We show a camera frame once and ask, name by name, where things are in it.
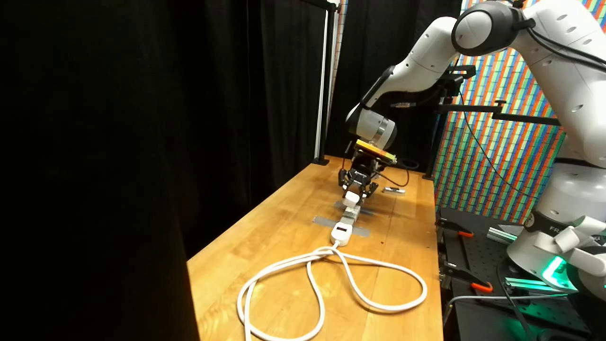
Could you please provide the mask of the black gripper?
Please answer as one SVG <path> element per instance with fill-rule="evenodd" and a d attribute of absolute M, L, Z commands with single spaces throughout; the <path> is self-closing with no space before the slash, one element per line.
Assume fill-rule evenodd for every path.
<path fill-rule="evenodd" d="M 351 187 L 357 187 L 359 196 L 367 198 L 378 187 L 374 177 L 382 168 L 384 164 L 378 158 L 365 153 L 357 153 L 351 156 L 351 162 L 348 168 L 338 170 L 338 185 L 342 192 L 350 191 Z"/>

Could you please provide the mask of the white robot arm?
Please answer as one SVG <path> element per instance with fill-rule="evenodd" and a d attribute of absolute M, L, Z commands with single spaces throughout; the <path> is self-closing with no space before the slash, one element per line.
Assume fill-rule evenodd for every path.
<path fill-rule="evenodd" d="M 606 170 L 606 33 L 579 0 L 537 0 L 518 9 L 484 1 L 456 16 L 439 16 L 408 54 L 386 67 L 348 111 L 350 132 L 387 147 L 395 122 L 376 111 L 389 92 L 422 92 L 456 56 L 514 49 L 556 113 L 567 139 L 543 194 L 579 202 L 603 200 Z"/>

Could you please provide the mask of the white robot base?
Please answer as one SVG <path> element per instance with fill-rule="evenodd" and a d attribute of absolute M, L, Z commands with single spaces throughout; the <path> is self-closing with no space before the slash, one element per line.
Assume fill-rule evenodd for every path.
<path fill-rule="evenodd" d="M 560 119 L 565 139 L 507 257 L 548 285 L 606 299 L 606 119 Z"/>

